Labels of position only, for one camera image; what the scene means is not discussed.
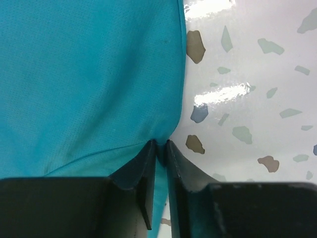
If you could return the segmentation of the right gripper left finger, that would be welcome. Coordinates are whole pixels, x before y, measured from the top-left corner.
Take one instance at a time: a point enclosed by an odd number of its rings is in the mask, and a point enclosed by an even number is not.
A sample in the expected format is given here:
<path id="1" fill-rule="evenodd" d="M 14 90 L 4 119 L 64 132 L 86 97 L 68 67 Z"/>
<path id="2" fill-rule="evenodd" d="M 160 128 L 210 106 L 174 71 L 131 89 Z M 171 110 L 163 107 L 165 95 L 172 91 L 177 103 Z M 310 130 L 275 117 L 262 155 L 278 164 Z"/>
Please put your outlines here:
<path id="1" fill-rule="evenodd" d="M 156 142 L 108 177 L 0 181 L 3 238 L 145 238 L 152 228 Z"/>

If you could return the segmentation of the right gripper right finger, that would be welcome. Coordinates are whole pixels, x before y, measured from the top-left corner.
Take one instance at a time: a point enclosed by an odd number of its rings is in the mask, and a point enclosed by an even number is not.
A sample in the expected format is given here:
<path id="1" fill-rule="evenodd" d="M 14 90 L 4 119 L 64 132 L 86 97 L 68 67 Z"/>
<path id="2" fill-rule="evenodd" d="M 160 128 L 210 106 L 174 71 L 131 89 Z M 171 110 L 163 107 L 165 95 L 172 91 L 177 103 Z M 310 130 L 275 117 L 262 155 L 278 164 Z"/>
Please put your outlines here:
<path id="1" fill-rule="evenodd" d="M 317 187 L 305 182 L 219 182 L 165 145 L 174 238 L 314 238 Z"/>

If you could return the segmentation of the teal t shirt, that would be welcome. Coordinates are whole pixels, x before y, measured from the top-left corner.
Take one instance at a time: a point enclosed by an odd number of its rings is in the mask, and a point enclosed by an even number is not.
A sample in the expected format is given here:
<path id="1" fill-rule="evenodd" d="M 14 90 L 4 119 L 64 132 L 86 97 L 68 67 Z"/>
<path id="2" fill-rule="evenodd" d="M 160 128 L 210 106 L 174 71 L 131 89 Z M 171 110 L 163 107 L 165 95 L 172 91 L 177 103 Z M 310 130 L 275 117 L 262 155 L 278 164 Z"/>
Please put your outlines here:
<path id="1" fill-rule="evenodd" d="M 108 177 L 153 140 L 157 237 L 185 61 L 181 0 L 1 1 L 0 180 Z"/>

